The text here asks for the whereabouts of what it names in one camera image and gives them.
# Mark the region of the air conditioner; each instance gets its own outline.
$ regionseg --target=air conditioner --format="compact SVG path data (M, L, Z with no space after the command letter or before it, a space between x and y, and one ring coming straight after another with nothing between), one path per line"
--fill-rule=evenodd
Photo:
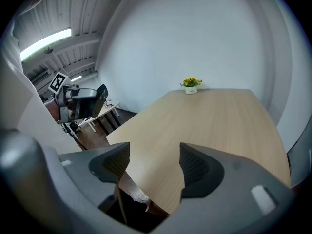
M46 70L36 78L31 80L36 90L39 92L43 87L47 87L53 79L53 74L51 74L51 70Z

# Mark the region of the potted plant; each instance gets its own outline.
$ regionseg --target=potted plant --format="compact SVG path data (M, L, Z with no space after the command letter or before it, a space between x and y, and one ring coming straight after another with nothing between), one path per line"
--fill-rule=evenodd
M197 78L191 77L186 78L183 80L183 83L181 83L182 87L185 87L185 93L189 94L195 94L197 93L196 86L200 86L203 80L199 80Z

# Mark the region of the white wall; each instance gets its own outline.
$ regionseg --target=white wall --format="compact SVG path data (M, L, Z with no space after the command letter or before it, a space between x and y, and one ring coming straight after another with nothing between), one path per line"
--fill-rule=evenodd
M288 151L312 112L311 58L275 1L123 0L100 45L98 78L133 112L189 76L203 88L251 89Z
M264 65L245 0L123 0L96 69L121 108L139 112L193 76L203 88L249 88L265 105Z

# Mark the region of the white flower pot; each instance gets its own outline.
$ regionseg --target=white flower pot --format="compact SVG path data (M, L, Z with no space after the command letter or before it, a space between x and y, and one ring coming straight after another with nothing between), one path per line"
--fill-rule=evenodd
M196 87L185 87L185 93L190 95L190 94L195 94L197 93L197 88Z

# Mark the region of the white sticker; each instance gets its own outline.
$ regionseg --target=white sticker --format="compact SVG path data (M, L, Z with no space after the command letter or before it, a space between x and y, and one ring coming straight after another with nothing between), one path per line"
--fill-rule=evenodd
M67 79L69 79L68 76L62 74L61 72L57 72L48 88L54 94L58 94Z

